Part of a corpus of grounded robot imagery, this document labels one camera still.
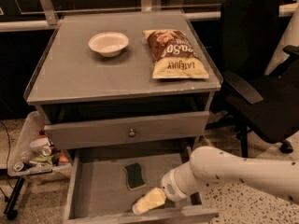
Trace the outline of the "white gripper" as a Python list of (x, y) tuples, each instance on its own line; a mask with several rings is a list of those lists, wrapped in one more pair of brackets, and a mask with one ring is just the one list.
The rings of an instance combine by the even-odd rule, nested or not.
[(187, 198), (182, 192), (175, 179), (175, 170), (166, 173), (161, 180), (161, 189), (154, 188), (141, 197), (132, 207), (136, 215), (141, 215), (149, 210), (165, 204), (166, 198), (172, 202), (179, 202)]

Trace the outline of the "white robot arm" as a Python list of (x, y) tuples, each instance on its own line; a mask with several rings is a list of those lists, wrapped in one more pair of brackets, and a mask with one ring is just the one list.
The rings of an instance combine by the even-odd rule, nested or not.
[[(225, 109), (239, 121), (240, 129), (253, 131), (267, 143), (280, 142), (288, 151), (286, 139), (298, 131), (298, 76), (290, 67), (298, 64), (298, 48), (288, 45), (289, 57), (266, 76), (246, 80), (235, 71), (222, 74)], [(132, 207), (137, 215), (165, 204), (178, 202), (197, 191), (238, 182), (293, 203), (299, 196), (299, 165), (290, 161), (250, 159), (247, 142), (242, 155), (231, 155), (215, 147), (199, 147), (190, 159), (166, 173), (159, 188), (151, 189)]]

